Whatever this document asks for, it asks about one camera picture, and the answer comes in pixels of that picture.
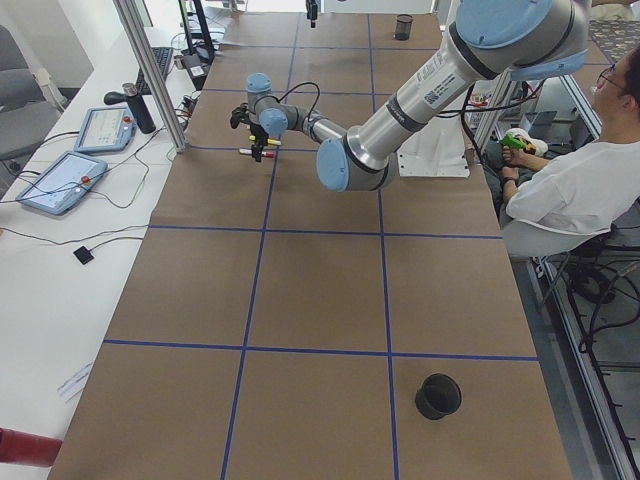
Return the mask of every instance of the chair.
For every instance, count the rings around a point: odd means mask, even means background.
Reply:
[[[502,239],[512,260],[524,260],[530,257],[544,259],[551,255],[564,254],[555,278],[540,302],[543,305],[567,266],[571,250],[609,231],[610,229],[605,228],[592,233],[566,232],[529,220],[513,219],[502,228]]]
[[[45,100],[18,45],[2,25],[0,45],[0,162],[19,171],[60,112]]]

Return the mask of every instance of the red object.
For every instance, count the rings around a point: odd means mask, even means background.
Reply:
[[[50,467],[62,440],[0,428],[0,462]]]

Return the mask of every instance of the cup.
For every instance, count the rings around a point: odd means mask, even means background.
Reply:
[[[393,37],[396,40],[409,40],[411,35],[411,24],[413,23],[413,17],[411,15],[398,15],[396,17],[396,33]]]
[[[0,463],[50,467],[61,446],[62,440],[0,428]]]
[[[444,373],[429,375],[416,392],[416,407],[429,420],[439,420],[451,415],[462,403],[458,384]]]

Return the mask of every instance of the computer mouse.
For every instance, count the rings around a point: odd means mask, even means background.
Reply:
[[[124,93],[122,92],[107,92],[104,95],[103,102],[105,105],[115,105],[125,101]]]

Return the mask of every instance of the black keyboard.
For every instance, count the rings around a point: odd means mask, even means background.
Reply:
[[[156,57],[156,63],[160,69],[162,79],[166,80],[171,70],[171,62],[173,61],[173,48],[171,47],[151,47],[153,56]],[[151,90],[149,84],[144,79],[144,73],[142,70],[138,70],[138,79],[136,80],[136,90],[142,95],[150,95]]]

